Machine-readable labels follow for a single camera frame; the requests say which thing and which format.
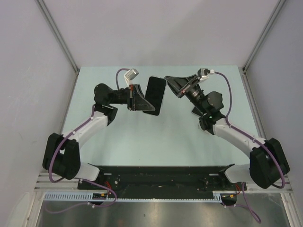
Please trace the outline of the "black phone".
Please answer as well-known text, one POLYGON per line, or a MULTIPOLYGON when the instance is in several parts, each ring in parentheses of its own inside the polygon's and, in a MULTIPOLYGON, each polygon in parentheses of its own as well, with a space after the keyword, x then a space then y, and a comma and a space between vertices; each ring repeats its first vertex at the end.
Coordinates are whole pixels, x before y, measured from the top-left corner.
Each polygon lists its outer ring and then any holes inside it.
POLYGON ((191 113, 194 114, 194 115, 196 115, 196 116, 199 116, 199 117, 201 117, 201 116, 204 115, 204 114, 203 114, 202 112, 200 112, 196 107, 193 108, 193 110, 192 110, 191 113))

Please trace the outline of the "beige silicone phone case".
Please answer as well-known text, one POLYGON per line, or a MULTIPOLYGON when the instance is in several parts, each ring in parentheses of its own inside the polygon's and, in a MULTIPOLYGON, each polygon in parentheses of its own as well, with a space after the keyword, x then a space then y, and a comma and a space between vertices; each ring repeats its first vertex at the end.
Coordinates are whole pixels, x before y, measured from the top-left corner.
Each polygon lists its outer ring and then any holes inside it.
POLYGON ((206 130, 203 130, 202 128, 200 128, 200 130, 201 130, 203 133, 207 134, 207 135, 212 135, 211 133, 209 133, 209 132, 206 131, 206 130))

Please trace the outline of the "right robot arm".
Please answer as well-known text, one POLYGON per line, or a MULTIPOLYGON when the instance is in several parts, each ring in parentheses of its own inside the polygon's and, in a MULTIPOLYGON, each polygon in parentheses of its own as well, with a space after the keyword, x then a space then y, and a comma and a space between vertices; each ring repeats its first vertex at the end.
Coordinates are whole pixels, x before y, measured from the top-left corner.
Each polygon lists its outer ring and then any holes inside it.
POLYGON ((290 167, 281 143, 274 138, 267 140, 252 136, 232 124, 229 115, 221 113, 224 107, 222 94, 213 91, 206 95, 199 85, 211 74, 223 75, 214 70, 201 69, 189 77, 166 76, 165 79, 176 97, 185 96, 194 105, 193 113, 199 115, 201 130, 226 140, 249 158, 249 164, 228 166, 218 178, 219 186, 229 190, 237 182, 252 180, 263 189, 270 186, 283 189, 290 167))

